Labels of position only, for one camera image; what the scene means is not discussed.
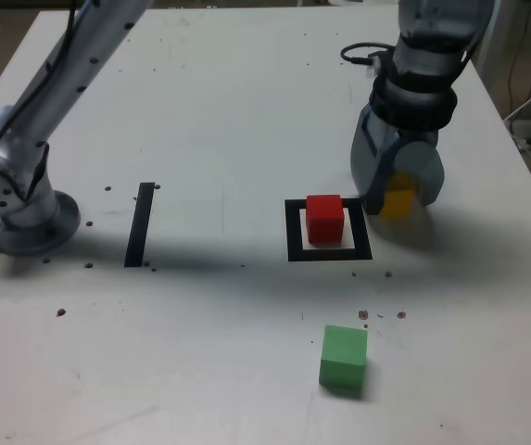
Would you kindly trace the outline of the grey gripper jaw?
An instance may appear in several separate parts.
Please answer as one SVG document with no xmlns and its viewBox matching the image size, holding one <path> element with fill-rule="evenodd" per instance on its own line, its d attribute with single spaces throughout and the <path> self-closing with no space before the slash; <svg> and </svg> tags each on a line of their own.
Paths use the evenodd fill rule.
<svg viewBox="0 0 531 445">
<path fill-rule="evenodd" d="M 351 174 L 367 214 L 380 214 L 385 205 L 388 181 L 395 171 L 393 159 L 399 134 L 371 108 L 364 108 L 350 151 Z"/>
<path fill-rule="evenodd" d="M 424 141 L 410 142 L 399 149 L 394 157 L 397 172 L 407 173 L 412 179 L 420 203 L 433 204 L 444 184 L 444 168 L 436 148 Z"/>
</svg>

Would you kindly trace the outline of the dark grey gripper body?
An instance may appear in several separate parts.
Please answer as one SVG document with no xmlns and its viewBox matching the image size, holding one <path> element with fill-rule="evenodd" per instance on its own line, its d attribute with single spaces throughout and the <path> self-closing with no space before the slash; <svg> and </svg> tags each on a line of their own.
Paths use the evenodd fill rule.
<svg viewBox="0 0 531 445">
<path fill-rule="evenodd" d="M 423 142 L 432 147 L 437 146 L 438 131 L 411 132 L 411 131 L 399 130 L 398 134 L 399 134 L 399 137 L 405 141 L 405 144 L 411 144 L 414 142 Z"/>
</svg>

